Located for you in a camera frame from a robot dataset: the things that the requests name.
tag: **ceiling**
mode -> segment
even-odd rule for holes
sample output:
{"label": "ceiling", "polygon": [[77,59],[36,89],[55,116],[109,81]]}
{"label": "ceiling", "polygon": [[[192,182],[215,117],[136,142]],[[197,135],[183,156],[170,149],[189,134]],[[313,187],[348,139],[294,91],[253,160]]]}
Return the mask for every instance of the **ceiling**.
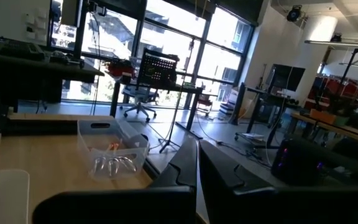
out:
{"label": "ceiling", "polygon": [[358,0],[272,0],[272,7],[283,15],[294,5],[302,5],[307,17],[337,17],[336,32],[344,35],[358,32]]}

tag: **security camera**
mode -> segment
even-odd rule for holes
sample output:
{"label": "security camera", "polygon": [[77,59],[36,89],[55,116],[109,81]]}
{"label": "security camera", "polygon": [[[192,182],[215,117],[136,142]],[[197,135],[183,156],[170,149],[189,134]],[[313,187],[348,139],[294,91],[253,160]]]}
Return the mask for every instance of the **security camera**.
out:
{"label": "security camera", "polygon": [[290,22],[296,22],[302,15],[302,6],[292,6],[292,10],[287,15],[287,20]]}

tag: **orange object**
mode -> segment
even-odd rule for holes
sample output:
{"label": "orange object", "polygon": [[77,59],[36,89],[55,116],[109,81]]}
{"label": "orange object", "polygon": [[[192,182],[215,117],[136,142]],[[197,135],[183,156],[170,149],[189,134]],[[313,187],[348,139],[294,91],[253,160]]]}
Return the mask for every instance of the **orange object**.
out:
{"label": "orange object", "polygon": [[336,119],[335,115],[329,114],[327,112],[321,112],[316,109],[312,109],[310,111],[310,117],[327,124],[334,124]]}

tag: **glass wall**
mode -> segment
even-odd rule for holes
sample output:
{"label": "glass wall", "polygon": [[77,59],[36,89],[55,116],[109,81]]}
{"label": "glass wall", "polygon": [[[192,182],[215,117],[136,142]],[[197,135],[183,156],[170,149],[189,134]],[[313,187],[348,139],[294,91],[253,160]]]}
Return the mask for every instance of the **glass wall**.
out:
{"label": "glass wall", "polygon": [[[52,0],[52,10],[56,13],[51,46],[72,50],[76,28],[60,23],[63,1]],[[221,8],[216,8],[212,20],[207,22],[163,0],[148,0],[142,29],[137,31],[139,24],[137,19],[115,12],[112,8],[108,9],[106,16],[88,13],[81,50],[87,56],[85,62],[100,68],[105,76],[96,77],[94,83],[65,80],[62,98],[110,102],[114,80],[105,72],[107,68],[103,60],[112,57],[131,59],[139,62],[136,63],[139,66],[147,48],[178,55],[177,71],[181,75],[178,75],[177,84],[181,85],[183,80],[194,81],[196,86],[205,89],[204,93],[214,95],[210,99],[216,109],[220,102],[227,100],[240,74],[239,65],[251,31],[250,25]],[[178,93],[156,91],[158,105],[176,105]],[[191,105],[190,97],[183,93],[180,106]]]}

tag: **tripod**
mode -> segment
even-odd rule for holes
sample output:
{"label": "tripod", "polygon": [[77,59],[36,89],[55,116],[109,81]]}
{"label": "tripod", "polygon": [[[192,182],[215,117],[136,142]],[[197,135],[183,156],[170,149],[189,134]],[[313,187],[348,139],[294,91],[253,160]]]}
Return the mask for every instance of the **tripod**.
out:
{"label": "tripod", "polygon": [[[189,45],[189,49],[190,49],[190,55],[189,55],[189,62],[190,62],[190,59],[191,59],[191,55],[193,53],[193,48],[194,48],[194,38],[192,38],[191,42],[190,42],[190,45]],[[187,73],[187,69],[189,67],[189,63],[187,63],[186,67],[185,67],[185,73]],[[170,126],[170,130],[169,130],[169,137],[168,139],[158,139],[158,141],[160,143],[163,143],[165,142],[165,144],[162,146],[161,150],[160,150],[160,153],[163,152],[165,150],[165,148],[167,148],[167,146],[173,144],[174,146],[177,146],[177,147],[180,147],[178,144],[174,143],[173,141],[171,141],[171,137],[172,137],[172,132],[173,132],[173,125],[175,124],[175,120],[177,118],[177,113],[178,113],[178,109],[179,109],[179,103],[180,103],[180,98],[181,98],[181,93],[183,92],[183,86],[185,84],[185,78],[183,78],[183,81],[181,83],[181,86],[180,86],[180,91],[179,91],[179,96],[178,96],[178,100],[177,100],[177,104],[175,106],[175,112],[173,113],[173,119],[172,119],[172,123],[171,123],[171,126]]]}

